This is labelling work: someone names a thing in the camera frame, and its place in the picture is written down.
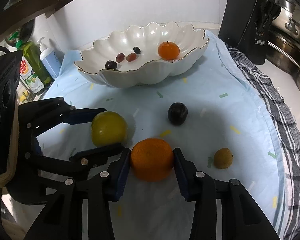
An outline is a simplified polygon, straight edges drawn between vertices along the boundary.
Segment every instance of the small round fruit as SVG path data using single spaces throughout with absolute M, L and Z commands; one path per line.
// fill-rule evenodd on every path
M 139 54 L 141 53 L 141 50 L 139 49 L 139 47 L 134 47 L 134 48 L 133 48 L 133 51 L 134 51 L 137 55 L 139 55 Z
M 188 109 L 183 103 L 173 103 L 168 110 L 168 119 L 174 125 L 181 125 L 188 116 Z
M 91 139 L 97 147 L 122 143 L 127 139 L 127 129 L 128 125 L 121 115 L 110 111 L 101 112 L 92 120 Z
M 134 61 L 135 59 L 137 58 L 137 54 L 135 54 L 135 53 L 130 53 L 127 57 L 126 57 L 126 61 L 128 61 L 128 62 L 132 62 L 132 61 Z
M 138 142 L 131 151 L 130 165 L 137 178 L 159 181 L 166 178 L 173 167 L 173 152 L 170 145 L 157 138 Z
M 233 155 L 228 148 L 222 148 L 216 152 L 213 164 L 218 169 L 229 168 L 232 164 Z
M 118 64 L 113 60 L 108 60 L 106 62 L 105 68 L 117 69 Z
M 123 53 L 119 53 L 117 55 L 117 57 L 115 58 L 115 61 L 118 62 L 118 63 L 122 62 L 123 60 L 124 60 L 124 54 Z
M 173 60 L 179 56 L 180 49 L 177 44 L 171 41 L 165 41 L 158 47 L 158 54 L 165 60 Z

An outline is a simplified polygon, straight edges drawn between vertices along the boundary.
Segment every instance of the blue cloth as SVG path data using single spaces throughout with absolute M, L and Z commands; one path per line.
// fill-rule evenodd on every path
M 129 126 L 126 147 L 130 149 L 145 138 L 160 138 L 166 132 L 162 138 L 172 149 L 180 147 L 198 170 L 218 180 L 239 179 L 278 231 L 279 224 L 285 223 L 281 221 L 284 184 L 279 138 L 264 102 L 224 43 L 209 31 L 207 35 L 210 44 L 189 71 L 156 85 L 127 89 L 88 82 L 73 64 L 81 59 L 79 51 L 68 51 L 59 77 L 44 98 L 62 96 L 77 109 L 104 107 L 119 113 Z M 167 119 L 175 102 L 188 108 L 185 123 L 178 127 Z M 63 160 L 94 147 L 89 123 L 60 124 L 38 140 L 45 155 Z M 224 147 L 234 158 L 228 169 L 220 170 L 211 165 L 211 158 Z M 92 169 L 90 176 L 108 165 Z M 110 211 L 118 240 L 181 240 L 189 238 L 194 203 L 180 195 L 174 172 L 163 181 L 149 183 L 136 179 L 130 171 L 124 195 L 119 202 L 110 203 Z M 83 227 L 86 232 L 86 211 Z

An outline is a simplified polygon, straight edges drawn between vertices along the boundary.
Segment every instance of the plaid towel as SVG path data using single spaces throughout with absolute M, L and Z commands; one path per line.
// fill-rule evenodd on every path
M 300 132 L 289 107 L 283 102 L 270 78 L 240 51 L 226 45 L 232 59 L 249 83 L 258 90 L 276 127 L 281 141 L 285 173 L 285 196 L 288 205 L 288 223 L 284 228 L 284 239 L 292 239 L 300 229 Z

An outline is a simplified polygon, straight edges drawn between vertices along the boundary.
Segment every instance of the mandarin orange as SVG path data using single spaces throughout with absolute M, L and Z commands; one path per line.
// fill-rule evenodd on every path
M 173 60 L 179 56 L 180 49 L 171 41 L 162 42 L 158 47 L 158 54 L 165 60 Z
M 130 165 L 138 179 L 162 180 L 170 174 L 173 167 L 172 149 L 162 139 L 145 139 L 133 147 Z

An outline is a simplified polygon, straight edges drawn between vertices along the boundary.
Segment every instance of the pot handle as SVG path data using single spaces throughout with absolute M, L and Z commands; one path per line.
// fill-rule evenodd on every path
M 296 62 L 288 53 L 286 53 L 284 50 L 280 49 L 278 46 L 274 45 L 270 41 L 268 41 L 268 45 L 280 52 L 282 55 L 286 56 L 293 64 L 295 64 L 299 68 L 298 72 L 300 71 L 300 65 L 298 64 L 298 62 Z

